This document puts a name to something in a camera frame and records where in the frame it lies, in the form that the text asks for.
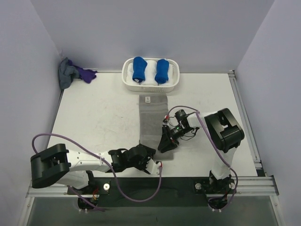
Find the grey towel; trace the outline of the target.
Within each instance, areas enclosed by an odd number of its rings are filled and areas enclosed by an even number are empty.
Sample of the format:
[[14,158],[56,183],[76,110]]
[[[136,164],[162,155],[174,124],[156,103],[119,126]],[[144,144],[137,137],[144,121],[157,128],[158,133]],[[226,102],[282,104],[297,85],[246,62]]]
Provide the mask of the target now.
[[168,113],[168,99],[165,93],[139,96],[140,137],[139,143],[156,150],[154,159],[171,161],[171,151],[161,153],[157,150],[162,136],[163,119]]

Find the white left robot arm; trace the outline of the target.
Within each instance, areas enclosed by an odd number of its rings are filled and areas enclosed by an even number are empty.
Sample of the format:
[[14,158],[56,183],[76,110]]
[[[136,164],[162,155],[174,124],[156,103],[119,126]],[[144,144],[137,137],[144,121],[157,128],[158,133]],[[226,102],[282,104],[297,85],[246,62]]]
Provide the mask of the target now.
[[62,184],[89,194],[95,189],[92,171],[118,173],[136,168],[156,175],[161,163],[154,161],[155,152],[147,146],[137,145],[129,150],[121,148],[89,154],[57,144],[31,157],[32,187],[39,189]]

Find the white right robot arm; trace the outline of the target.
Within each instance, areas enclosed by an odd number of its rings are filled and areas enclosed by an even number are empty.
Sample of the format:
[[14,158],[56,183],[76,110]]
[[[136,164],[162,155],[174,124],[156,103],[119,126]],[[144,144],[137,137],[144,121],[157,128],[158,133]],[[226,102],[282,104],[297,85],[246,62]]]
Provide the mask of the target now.
[[209,189],[214,193],[219,193],[226,188],[231,189],[234,183],[234,180],[231,179],[234,153],[245,138],[245,134],[230,109],[223,108],[207,114],[201,114],[196,109],[192,113],[186,113],[180,109],[173,117],[178,122],[175,126],[168,125],[171,118],[170,113],[163,120],[158,150],[161,153],[173,150],[178,147],[179,138],[189,132],[195,135],[202,128],[216,152],[213,166],[209,172]]

